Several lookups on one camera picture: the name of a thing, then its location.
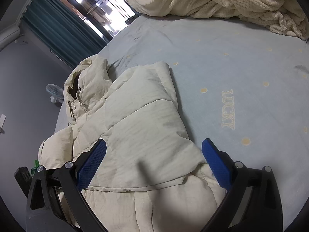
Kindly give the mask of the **cream puffer jacket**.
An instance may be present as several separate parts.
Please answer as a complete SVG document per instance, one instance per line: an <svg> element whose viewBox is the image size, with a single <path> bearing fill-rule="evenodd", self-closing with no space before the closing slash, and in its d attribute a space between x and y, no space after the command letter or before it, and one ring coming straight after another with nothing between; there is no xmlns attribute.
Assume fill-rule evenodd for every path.
<svg viewBox="0 0 309 232"><path fill-rule="evenodd" d="M188 137L165 62L118 78L93 55L64 84L68 126L40 146L47 169L103 139L107 153L82 195L109 231L200 231L225 192Z"/></svg>

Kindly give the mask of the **black box on floor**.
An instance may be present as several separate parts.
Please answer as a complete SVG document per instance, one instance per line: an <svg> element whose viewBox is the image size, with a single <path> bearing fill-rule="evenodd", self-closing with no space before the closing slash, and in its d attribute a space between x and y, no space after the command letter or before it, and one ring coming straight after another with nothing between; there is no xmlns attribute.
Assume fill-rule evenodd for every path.
<svg viewBox="0 0 309 232"><path fill-rule="evenodd" d="M28 168L26 166L19 167L14 173L14 177L23 194L28 197L32 183L32 175L30 174Z"/></svg>

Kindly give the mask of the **light blue bed sheet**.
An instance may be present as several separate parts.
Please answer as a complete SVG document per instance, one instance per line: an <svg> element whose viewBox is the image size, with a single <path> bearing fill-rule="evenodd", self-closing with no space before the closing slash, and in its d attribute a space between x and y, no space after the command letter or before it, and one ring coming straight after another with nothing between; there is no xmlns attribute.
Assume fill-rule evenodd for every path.
<svg viewBox="0 0 309 232"><path fill-rule="evenodd" d="M165 62L189 139L269 166L290 228L308 199L308 44L233 20L140 16L97 55L112 78Z"/></svg>

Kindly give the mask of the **white standing fan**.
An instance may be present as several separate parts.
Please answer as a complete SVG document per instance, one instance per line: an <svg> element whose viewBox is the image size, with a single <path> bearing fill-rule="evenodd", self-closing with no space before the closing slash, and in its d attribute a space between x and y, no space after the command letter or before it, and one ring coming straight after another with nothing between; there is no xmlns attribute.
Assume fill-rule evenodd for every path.
<svg viewBox="0 0 309 232"><path fill-rule="evenodd" d="M55 84L47 84L46 91L50 94L50 102L63 103L63 89Z"/></svg>

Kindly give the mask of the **white air conditioner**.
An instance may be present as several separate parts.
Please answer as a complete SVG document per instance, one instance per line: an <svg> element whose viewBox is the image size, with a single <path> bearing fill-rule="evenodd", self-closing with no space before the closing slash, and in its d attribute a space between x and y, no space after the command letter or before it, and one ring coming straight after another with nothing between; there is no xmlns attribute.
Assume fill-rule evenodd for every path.
<svg viewBox="0 0 309 232"><path fill-rule="evenodd" d="M20 29L18 26L12 26L7 28L0 35L0 50L3 50L12 41L15 41L20 35Z"/></svg>

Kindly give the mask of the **teal curtain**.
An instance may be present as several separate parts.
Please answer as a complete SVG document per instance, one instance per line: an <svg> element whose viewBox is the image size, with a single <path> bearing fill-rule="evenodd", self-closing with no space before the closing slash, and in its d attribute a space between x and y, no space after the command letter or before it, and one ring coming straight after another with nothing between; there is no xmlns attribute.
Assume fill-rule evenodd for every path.
<svg viewBox="0 0 309 232"><path fill-rule="evenodd" d="M72 69L107 45L60 0L31 0L21 21Z"/></svg>

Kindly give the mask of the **cream knitted blanket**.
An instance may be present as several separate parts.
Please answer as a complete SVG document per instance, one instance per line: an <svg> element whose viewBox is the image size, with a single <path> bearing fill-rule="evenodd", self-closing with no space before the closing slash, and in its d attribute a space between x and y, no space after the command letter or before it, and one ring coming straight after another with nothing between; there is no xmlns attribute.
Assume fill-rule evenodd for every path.
<svg viewBox="0 0 309 232"><path fill-rule="evenodd" d="M296 0L126 0L141 14L192 18L237 17L273 33L308 40L308 19Z"/></svg>

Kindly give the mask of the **window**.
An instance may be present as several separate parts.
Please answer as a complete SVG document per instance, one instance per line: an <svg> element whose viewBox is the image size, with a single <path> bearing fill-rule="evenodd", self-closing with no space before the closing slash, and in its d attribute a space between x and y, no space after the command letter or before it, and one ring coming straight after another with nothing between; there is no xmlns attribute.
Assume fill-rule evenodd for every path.
<svg viewBox="0 0 309 232"><path fill-rule="evenodd" d="M137 17L125 0L60 0L105 41L111 41Z"/></svg>

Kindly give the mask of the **white wall socket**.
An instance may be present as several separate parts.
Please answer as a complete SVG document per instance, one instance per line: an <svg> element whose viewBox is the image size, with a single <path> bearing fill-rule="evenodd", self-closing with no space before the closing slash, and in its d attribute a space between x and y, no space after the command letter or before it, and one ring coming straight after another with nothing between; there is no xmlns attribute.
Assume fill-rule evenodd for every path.
<svg viewBox="0 0 309 232"><path fill-rule="evenodd" d="M0 132L3 130L3 125L5 122L6 116L4 114L1 114L0 116Z"/></svg>

